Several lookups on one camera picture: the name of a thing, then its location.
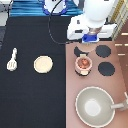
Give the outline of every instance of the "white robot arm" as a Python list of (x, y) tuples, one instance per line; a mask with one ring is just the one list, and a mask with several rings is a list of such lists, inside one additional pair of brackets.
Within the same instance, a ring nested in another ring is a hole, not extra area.
[(74, 0), (74, 3), (80, 7), (82, 2), (83, 14), (71, 18), (67, 38), (82, 39), (82, 43), (87, 43), (98, 42), (99, 38), (111, 37), (117, 25), (105, 25), (105, 22), (115, 0)]

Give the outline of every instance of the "pink surface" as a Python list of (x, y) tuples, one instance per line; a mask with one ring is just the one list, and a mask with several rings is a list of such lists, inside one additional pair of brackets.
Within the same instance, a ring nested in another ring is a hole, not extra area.
[[(126, 91), (123, 75), (119, 63), (119, 58), (114, 45), (115, 42), (99, 42), (111, 48), (111, 55), (107, 58), (101, 58), (95, 51), (89, 53), (88, 57), (92, 59), (92, 69), (88, 76), (80, 77), (75, 73), (74, 48), (76, 43), (66, 45), (66, 128), (90, 128), (84, 124), (78, 117), (75, 110), (75, 100), (78, 93), (89, 86), (97, 86), (106, 90), (113, 98), (115, 103), (120, 103), (125, 99)], [(98, 65), (103, 62), (111, 62), (115, 67), (115, 73), (112, 76), (102, 76), (98, 71)], [(128, 128), (128, 110), (120, 112), (116, 110), (113, 121), (105, 128)]]

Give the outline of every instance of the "cable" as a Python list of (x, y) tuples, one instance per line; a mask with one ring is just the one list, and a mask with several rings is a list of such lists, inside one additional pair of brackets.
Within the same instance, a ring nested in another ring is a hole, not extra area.
[(49, 31), (49, 35), (50, 35), (50, 37), (51, 37), (51, 39), (52, 39), (52, 41), (53, 41), (54, 43), (57, 43), (57, 44), (70, 44), (70, 43), (73, 43), (74, 41), (67, 41), (67, 42), (65, 41), (66, 43), (57, 42), (57, 41), (53, 38), (53, 36), (52, 36), (52, 34), (51, 34), (51, 30), (50, 30), (50, 23), (51, 23), (51, 17), (52, 17), (53, 11), (55, 10), (55, 8), (58, 6), (58, 4), (59, 4), (61, 1), (63, 1), (63, 0), (60, 0), (60, 1), (55, 5), (55, 7), (52, 9), (52, 11), (51, 11), (51, 13), (50, 13), (50, 15), (49, 15), (48, 31)]
[(3, 10), (3, 11), (0, 11), (0, 12), (7, 11), (7, 10), (6, 10), (6, 7), (5, 7), (5, 4), (3, 4), (1, 1), (0, 1), (0, 3), (4, 6), (4, 10)]
[(5, 8), (5, 10), (3, 10), (3, 11), (1, 11), (1, 12), (5, 12), (5, 11), (7, 11), (7, 13), (8, 13), (8, 17), (9, 17), (9, 10), (10, 10), (10, 9), (9, 9), (9, 7), (10, 7), (10, 5), (11, 5), (12, 1), (13, 1), (13, 0), (11, 0), (11, 1), (10, 1), (10, 3), (9, 3), (9, 5), (8, 5), (8, 8), (7, 8), (7, 9), (6, 9), (5, 4), (3, 4), (3, 3), (0, 1), (0, 3), (2, 3), (2, 5), (3, 5), (3, 6), (4, 6), (4, 8)]
[(8, 9), (7, 9), (8, 17), (9, 17), (9, 11), (11, 10), (11, 9), (9, 9), (9, 7), (10, 7), (12, 1), (13, 1), (13, 0), (11, 0), (10, 3), (9, 3), (9, 5), (8, 5)]

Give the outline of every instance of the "black mat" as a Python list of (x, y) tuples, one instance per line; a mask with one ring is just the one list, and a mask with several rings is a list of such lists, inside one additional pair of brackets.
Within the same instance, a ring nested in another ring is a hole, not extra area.
[(96, 47), (96, 54), (100, 57), (108, 57), (111, 54), (111, 49), (106, 45), (99, 45)]
[(98, 70), (103, 76), (112, 76), (115, 72), (115, 68), (110, 62), (100, 63)]
[[(71, 17), (55, 17), (52, 33), (65, 42)], [(51, 41), (47, 17), (11, 17), (0, 51), (0, 128), (66, 128), (65, 46)], [(6, 69), (12, 50), (18, 68)], [(53, 59), (53, 68), (39, 74), (33, 68), (40, 55)]]

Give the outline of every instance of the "white bowl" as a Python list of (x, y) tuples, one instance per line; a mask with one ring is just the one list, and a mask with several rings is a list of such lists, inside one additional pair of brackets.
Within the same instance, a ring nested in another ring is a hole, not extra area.
[(105, 127), (114, 118), (111, 96), (99, 87), (87, 87), (76, 98), (76, 111), (80, 119), (95, 128)]

